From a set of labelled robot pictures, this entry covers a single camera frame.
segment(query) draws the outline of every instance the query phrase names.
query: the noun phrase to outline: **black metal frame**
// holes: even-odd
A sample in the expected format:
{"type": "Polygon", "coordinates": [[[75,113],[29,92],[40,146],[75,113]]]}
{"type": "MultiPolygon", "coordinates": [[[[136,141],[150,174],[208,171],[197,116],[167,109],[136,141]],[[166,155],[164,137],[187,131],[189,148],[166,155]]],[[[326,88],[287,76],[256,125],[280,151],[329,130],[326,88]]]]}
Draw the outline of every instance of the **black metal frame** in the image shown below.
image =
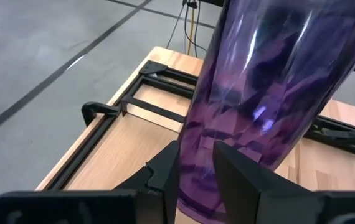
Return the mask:
{"type": "MultiPolygon", "coordinates": [[[[89,125],[93,121],[97,113],[104,114],[104,116],[100,120],[100,124],[94,128],[78,147],[72,158],[65,163],[62,170],[50,181],[48,186],[45,187],[45,190],[61,190],[66,186],[75,171],[91,153],[97,142],[103,137],[116,118],[120,114],[122,114],[122,116],[126,114],[127,104],[139,106],[180,123],[184,122],[185,117],[179,114],[134,98],[135,93],[139,90],[141,85],[149,85],[191,100],[196,83],[197,77],[194,75],[168,68],[168,66],[157,62],[147,61],[139,71],[139,74],[112,106],[95,102],[84,104],[82,106],[82,115],[86,125],[89,125]],[[192,85],[193,88],[160,77],[172,78],[192,85]]],[[[318,116],[305,134],[305,137],[355,154],[355,126],[318,116]]]]}

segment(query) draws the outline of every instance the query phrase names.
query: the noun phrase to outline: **wooden table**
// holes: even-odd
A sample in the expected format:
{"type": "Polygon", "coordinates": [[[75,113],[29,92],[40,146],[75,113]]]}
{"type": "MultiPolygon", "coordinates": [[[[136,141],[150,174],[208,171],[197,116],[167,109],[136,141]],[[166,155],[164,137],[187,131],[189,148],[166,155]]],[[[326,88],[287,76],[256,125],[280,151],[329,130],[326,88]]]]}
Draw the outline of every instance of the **wooden table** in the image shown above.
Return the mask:
{"type": "MultiPolygon", "coordinates": [[[[155,47],[108,102],[111,105],[133,81],[147,60],[198,75],[202,60],[171,50],[155,47]]],[[[142,86],[135,98],[186,115],[190,100],[150,86],[142,86]]],[[[355,125],[355,106],[330,100],[323,116],[355,125]]],[[[102,116],[87,127],[51,172],[39,184],[42,190],[54,178],[102,116]]],[[[128,114],[116,119],[92,153],[76,171],[66,190],[113,189],[141,168],[164,146],[175,140],[182,124],[136,106],[128,106],[128,114]]],[[[310,190],[355,189],[355,155],[333,147],[301,139],[278,167],[276,173],[310,190]]],[[[195,223],[177,212],[176,223],[195,223]]]]}

